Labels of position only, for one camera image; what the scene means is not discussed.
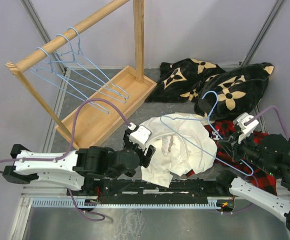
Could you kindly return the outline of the white shirt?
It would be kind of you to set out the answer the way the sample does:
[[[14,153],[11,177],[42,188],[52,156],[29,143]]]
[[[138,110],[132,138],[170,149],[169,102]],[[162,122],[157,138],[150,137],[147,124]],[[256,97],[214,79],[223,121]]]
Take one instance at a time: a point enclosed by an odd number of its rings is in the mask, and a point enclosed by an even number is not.
[[[197,114],[172,113],[152,117],[142,125],[151,130],[148,145],[156,148],[148,168],[141,168],[141,179],[169,187],[174,175],[190,171],[199,174],[213,166],[217,146]]]

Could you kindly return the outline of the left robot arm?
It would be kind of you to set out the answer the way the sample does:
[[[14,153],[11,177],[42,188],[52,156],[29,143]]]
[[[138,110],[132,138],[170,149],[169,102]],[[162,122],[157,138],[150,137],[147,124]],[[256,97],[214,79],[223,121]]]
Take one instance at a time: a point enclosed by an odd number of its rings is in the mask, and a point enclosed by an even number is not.
[[[95,190],[93,179],[132,177],[137,167],[147,168],[155,153],[155,147],[148,143],[151,135],[143,125],[125,130],[122,150],[91,146],[68,153],[37,153],[16,144],[13,164],[6,166],[2,175],[14,184],[41,181],[90,195]]]

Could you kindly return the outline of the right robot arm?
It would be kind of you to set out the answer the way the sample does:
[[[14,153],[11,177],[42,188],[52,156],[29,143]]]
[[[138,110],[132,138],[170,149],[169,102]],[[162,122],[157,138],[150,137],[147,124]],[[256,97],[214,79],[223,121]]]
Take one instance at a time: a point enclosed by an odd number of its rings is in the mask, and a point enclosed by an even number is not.
[[[255,179],[248,183],[223,170],[214,183],[216,193],[250,201],[280,219],[290,231],[290,200],[278,197],[276,191],[276,182],[280,181],[281,186],[290,192],[290,139],[281,134],[257,133],[238,141],[235,132],[217,144],[234,161],[251,164]]]

